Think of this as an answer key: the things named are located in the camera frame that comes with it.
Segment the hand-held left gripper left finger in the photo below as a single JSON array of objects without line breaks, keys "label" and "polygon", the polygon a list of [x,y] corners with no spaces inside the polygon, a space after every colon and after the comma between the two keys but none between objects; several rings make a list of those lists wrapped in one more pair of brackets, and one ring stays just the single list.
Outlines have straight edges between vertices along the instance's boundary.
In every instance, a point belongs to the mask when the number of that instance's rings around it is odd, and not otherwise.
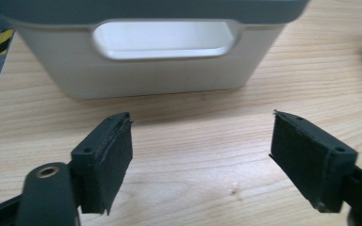
[{"label": "hand-held left gripper left finger", "polygon": [[80,180],[79,204],[84,214],[110,213],[133,158],[128,112],[104,119],[71,152],[71,171]]}]

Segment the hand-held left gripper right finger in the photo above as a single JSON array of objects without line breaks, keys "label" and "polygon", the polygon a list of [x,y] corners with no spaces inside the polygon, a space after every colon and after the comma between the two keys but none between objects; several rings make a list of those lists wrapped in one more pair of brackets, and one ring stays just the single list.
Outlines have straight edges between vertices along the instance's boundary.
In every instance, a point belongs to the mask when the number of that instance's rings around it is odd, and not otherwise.
[{"label": "hand-held left gripper right finger", "polygon": [[281,111],[274,117],[270,157],[315,209],[339,212],[357,152],[302,117]]}]

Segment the white plastic storage bin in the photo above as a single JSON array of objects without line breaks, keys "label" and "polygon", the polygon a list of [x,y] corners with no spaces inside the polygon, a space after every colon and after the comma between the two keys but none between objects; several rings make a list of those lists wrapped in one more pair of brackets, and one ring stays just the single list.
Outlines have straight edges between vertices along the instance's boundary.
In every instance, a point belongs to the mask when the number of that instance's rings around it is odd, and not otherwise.
[{"label": "white plastic storage bin", "polygon": [[310,0],[0,0],[67,95],[236,89]]}]

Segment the yellow black hazard tape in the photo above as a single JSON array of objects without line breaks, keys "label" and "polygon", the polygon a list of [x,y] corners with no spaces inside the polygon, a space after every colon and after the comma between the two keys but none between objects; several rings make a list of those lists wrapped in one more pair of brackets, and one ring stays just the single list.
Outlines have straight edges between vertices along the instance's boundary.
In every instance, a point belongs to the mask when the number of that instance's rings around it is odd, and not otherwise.
[{"label": "yellow black hazard tape", "polygon": [[3,56],[8,52],[8,48],[11,44],[12,37],[14,35],[13,29],[5,29],[0,32],[0,55]]}]

